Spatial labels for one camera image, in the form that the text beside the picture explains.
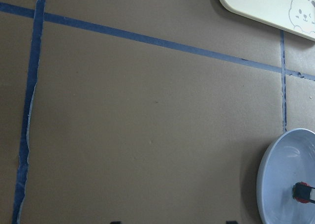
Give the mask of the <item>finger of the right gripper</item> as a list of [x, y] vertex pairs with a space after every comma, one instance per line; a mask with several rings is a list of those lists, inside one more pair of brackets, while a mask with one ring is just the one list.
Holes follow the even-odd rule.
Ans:
[[293, 186], [293, 198], [297, 201], [314, 201], [315, 188], [305, 182], [298, 182]]

